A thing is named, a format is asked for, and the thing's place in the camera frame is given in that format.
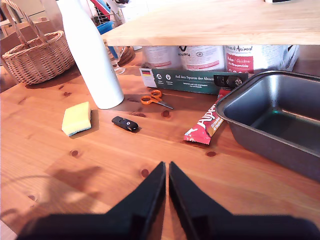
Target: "red snack bar wrapper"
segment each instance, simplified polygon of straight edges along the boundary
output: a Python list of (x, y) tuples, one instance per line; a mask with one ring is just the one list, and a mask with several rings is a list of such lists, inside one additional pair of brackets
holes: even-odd
[(218, 99), (212, 107), (204, 114), (204, 116), (193, 126), (189, 131), (184, 134), (184, 140), (191, 142), (198, 142), (202, 144), (209, 144), (211, 137), (220, 127), (224, 121), (216, 113), (216, 104), (225, 95), (230, 93), (229, 90), (220, 89)]

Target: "countertop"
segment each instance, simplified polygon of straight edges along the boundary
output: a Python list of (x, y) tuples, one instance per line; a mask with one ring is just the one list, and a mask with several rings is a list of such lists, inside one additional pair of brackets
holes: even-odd
[[(319, 62), (311, 60), (298, 62), (296, 72), (320, 76)], [(109, 110), (96, 107), (75, 66), (45, 83), (20, 83), (1, 93), (4, 223), (18, 233), (28, 220), (50, 213), (105, 213), (145, 179), (146, 170), (164, 161), (168, 172), (174, 161), (234, 214), (289, 214), (320, 228), (318, 182), (245, 150), (227, 122), (208, 146), (183, 141), (217, 96), (163, 89), (162, 99), (173, 110), (142, 105), (140, 97), (152, 89), (143, 85), (141, 61), (138, 53), (118, 76), (125, 99)], [(65, 109), (86, 101), (93, 109), (92, 128), (66, 136), (61, 131)], [(115, 116), (137, 122), (139, 132), (115, 126)], [(168, 181), (166, 190), (162, 239), (185, 239)]]

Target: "german flag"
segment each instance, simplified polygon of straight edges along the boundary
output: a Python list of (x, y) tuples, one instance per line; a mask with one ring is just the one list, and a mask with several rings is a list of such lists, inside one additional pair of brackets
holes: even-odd
[(151, 76), (151, 72), (148, 71), (148, 70), (141, 70), (141, 72), (142, 72), (142, 75), (143, 75), (143, 76), (146, 76), (146, 77)]

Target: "wicker basket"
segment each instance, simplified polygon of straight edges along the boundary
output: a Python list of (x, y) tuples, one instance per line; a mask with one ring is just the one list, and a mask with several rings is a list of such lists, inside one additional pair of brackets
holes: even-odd
[[(9, 14), (7, 5), (22, 14), (37, 38), (26, 41)], [(63, 73), (75, 64), (63, 31), (43, 34), (32, 20), (11, 0), (1, 0), (2, 10), (21, 41), (21, 44), (2, 55), (12, 75), (20, 83), (38, 84)]]

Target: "wooden shelf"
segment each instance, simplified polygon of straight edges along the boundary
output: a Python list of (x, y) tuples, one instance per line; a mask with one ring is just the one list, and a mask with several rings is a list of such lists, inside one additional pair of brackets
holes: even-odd
[(109, 46), (320, 45), (320, 0), (175, 2), (102, 38)]

